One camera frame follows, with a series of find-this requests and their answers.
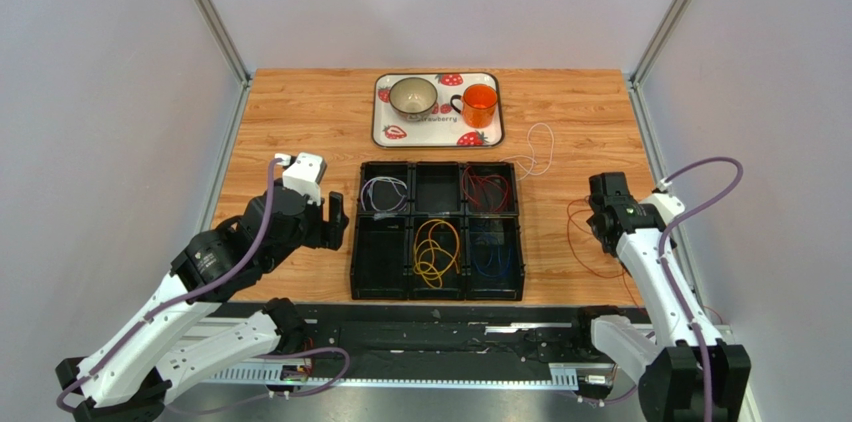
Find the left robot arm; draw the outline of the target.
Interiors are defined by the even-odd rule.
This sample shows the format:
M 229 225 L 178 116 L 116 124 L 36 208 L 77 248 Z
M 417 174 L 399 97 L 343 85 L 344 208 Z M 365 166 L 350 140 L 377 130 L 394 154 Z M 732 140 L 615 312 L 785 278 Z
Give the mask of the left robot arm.
M 287 298 L 273 298 L 192 345 L 178 343 L 296 250 L 339 249 L 348 223 L 342 194 L 316 198 L 273 181 L 243 214 L 194 236 L 109 342 L 57 365 L 57 407 L 77 421 L 154 421 L 188 389 L 246 359 L 321 354 L 308 344 L 305 319 Z

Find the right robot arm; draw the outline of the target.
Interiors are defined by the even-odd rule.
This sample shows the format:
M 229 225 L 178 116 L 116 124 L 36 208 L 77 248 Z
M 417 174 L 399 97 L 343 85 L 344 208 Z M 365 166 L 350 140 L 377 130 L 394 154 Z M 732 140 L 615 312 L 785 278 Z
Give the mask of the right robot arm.
M 592 346 L 634 382 L 647 421 L 736 421 L 751 372 L 746 349 L 724 340 L 681 272 L 671 229 L 683 202 L 658 188 L 643 200 L 622 172 L 589 178 L 587 223 L 605 253 L 631 276 L 653 337 L 618 313 L 590 322 Z

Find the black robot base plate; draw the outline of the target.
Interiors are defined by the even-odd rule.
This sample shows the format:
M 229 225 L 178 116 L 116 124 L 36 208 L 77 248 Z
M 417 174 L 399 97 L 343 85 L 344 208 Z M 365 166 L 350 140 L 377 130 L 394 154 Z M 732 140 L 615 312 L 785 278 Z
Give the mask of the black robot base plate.
M 552 368 L 608 375 L 572 306 L 299 303 L 317 347 L 351 357 L 345 379 L 548 382 Z

